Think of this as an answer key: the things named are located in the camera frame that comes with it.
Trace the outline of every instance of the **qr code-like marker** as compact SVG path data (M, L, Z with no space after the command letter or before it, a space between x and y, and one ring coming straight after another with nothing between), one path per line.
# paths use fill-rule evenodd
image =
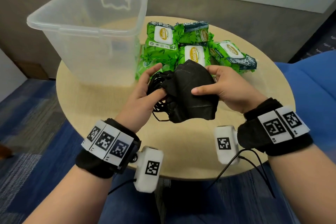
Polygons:
M96 141L95 145L97 145L99 148L103 150L107 150L110 144L113 142L113 139L114 139L113 136L103 131L103 133L100 135L100 137Z
M229 137L217 138L217 142L218 142L218 147L220 150L231 150Z
M96 137L96 135L100 132L100 128L98 127L94 127L91 132L89 133L89 135L86 137L87 139L89 139L91 142L93 141L93 139Z
M286 132L286 129L283 127L278 118L264 122L263 125L270 136Z
M283 115L284 119L288 122L291 128L295 128L297 126L302 125L302 122L295 115L294 112L289 112Z
M110 154L115 155L119 158L123 158L124 154L126 153L127 148L128 148L127 143L117 140L114 146L112 147Z
M147 175L157 175L158 170L159 170L159 165L160 165L160 162L149 160L148 163L147 163L145 174L147 174Z

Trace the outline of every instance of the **clear plastic bin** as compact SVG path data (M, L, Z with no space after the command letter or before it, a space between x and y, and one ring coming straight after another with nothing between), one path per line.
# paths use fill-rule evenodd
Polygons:
M85 84L134 82L147 0L51 0L27 18Z

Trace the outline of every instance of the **striped carpet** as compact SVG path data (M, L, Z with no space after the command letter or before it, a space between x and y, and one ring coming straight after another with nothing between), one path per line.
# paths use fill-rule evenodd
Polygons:
M0 103L0 141L15 156L0 160L0 223L22 223L74 164L81 136L58 104L55 82L29 79ZM232 223L299 223L264 164L276 199L256 170L217 187Z

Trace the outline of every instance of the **tabletop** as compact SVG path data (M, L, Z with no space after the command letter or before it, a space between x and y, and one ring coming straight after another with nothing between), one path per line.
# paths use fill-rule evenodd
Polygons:
M147 16L139 35L140 43L146 40L146 24L158 21L174 25L193 20ZM231 40L238 48L256 58L257 70L243 77L268 97L279 100L283 105L291 105L295 110L292 90L277 66L254 45L229 31L209 25L209 31L215 35L215 41ZM81 84L61 61L56 79L57 96L61 108L74 129L86 137L97 120L114 118L133 87L89 86ZM159 113L159 119L165 119L165 113ZM163 151L164 159L160 175L170 179L201 180L218 176L225 165L219 163L216 154L214 129L220 125L233 125L236 129L244 122L244 117L231 111L223 102L219 102L214 120L190 119L179 124L159 122L152 115L147 124L137 133L141 146L151 146ZM266 154L257 151L262 162ZM260 165L256 156L244 151L242 156ZM230 166L223 176L235 175L252 169L244 160Z

